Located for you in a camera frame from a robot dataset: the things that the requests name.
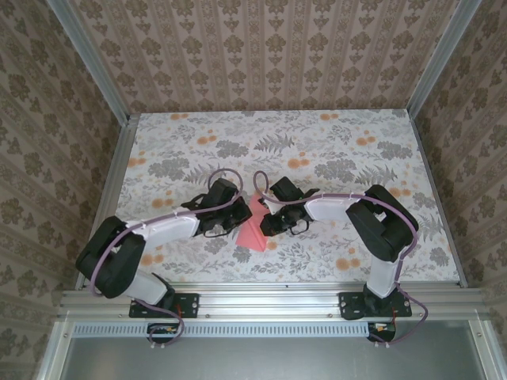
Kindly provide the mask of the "pink cloth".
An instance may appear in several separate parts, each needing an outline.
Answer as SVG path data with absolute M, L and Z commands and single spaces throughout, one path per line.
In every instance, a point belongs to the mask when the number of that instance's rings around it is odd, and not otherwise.
M 256 252 L 264 252 L 268 238 L 261 231 L 261 222 L 269 210 L 259 202 L 259 199 L 259 195 L 252 196 L 249 203 L 252 216 L 240 226 L 236 245 Z

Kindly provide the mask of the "aluminium mounting beam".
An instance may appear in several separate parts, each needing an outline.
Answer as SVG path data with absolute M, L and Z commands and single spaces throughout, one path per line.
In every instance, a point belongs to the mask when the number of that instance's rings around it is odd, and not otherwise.
M 175 283 L 180 293 L 200 295 L 199 321 L 338 321 L 338 294 L 361 291 L 362 283 Z M 484 320 L 488 309 L 480 290 L 456 283 L 404 283 L 415 300 L 411 320 L 422 315 L 430 321 Z M 98 298 L 89 290 L 66 291 L 57 321 L 126 321 L 126 297 Z

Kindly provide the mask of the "floral patterned table cover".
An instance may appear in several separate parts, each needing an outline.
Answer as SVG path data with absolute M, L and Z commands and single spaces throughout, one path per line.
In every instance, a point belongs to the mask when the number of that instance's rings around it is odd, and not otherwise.
M 143 114 L 116 215 L 169 213 L 206 192 L 209 178 L 257 188 L 288 177 L 303 191 L 358 193 L 384 186 L 417 220 L 417 247 L 404 282 L 459 282 L 448 228 L 403 109 Z M 364 282 L 370 253 L 349 222 L 299 225 L 264 252 L 236 245 L 237 233 L 195 237 L 143 254 L 140 267 L 172 282 Z

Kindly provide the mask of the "grey metal panel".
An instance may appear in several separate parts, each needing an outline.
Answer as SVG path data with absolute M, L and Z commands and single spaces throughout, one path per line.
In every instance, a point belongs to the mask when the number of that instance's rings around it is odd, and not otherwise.
M 142 337 L 54 326 L 36 380 L 507 380 L 489 321 L 431 321 L 388 348 L 355 337 Z

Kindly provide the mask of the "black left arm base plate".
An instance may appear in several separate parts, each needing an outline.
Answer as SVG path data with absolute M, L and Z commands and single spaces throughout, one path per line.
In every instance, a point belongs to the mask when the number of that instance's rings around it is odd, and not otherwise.
M 182 318 L 197 318 L 200 295 L 197 293 L 175 293 L 163 298 L 155 304 L 155 307 L 169 310 Z M 163 318 L 168 317 L 162 313 L 139 303 L 132 301 L 129 309 L 129 317 L 132 318 Z

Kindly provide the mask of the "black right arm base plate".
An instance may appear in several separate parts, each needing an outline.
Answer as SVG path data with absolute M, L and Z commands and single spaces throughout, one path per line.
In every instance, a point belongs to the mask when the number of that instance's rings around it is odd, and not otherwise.
M 338 294 L 341 316 L 347 321 L 361 318 L 411 317 L 410 301 L 397 291 L 386 298 L 363 292 L 341 292 Z

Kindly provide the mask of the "aluminium left table rail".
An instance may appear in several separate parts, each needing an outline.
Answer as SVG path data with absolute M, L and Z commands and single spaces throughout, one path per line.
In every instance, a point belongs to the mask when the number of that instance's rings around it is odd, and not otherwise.
M 140 117 L 140 114 L 130 115 L 127 124 L 120 130 L 111 165 L 109 166 L 109 172 L 102 191 L 101 200 L 90 231 L 90 238 L 94 235 L 104 219 L 114 215 L 116 212 Z

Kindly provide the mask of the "aluminium left frame post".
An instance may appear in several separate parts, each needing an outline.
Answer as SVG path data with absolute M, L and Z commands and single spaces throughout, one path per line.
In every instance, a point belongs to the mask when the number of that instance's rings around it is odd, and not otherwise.
M 102 62 L 99 49 L 93 45 L 90 34 L 79 20 L 69 0 L 47 0 L 48 5 L 63 26 L 75 50 L 80 55 L 98 89 L 116 117 L 121 128 L 128 125 L 130 112 L 115 86 L 113 76 Z

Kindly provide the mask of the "aluminium frame post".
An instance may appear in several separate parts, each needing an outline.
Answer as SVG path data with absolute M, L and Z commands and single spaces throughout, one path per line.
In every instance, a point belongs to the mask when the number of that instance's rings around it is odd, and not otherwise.
M 482 0 L 460 0 L 406 106 L 415 121 Z
M 69 0 L 47 0 L 48 5 L 63 26 L 75 50 L 80 55 L 98 89 L 116 117 L 121 128 L 128 125 L 130 112 L 115 86 L 113 76 L 102 62 L 99 49 L 93 45 L 90 34 L 79 20 Z

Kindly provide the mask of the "aluminium right frame post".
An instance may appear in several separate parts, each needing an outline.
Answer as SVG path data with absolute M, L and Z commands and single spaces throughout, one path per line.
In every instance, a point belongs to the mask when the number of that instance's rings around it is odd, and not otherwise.
M 460 0 L 406 106 L 415 121 L 482 0 Z

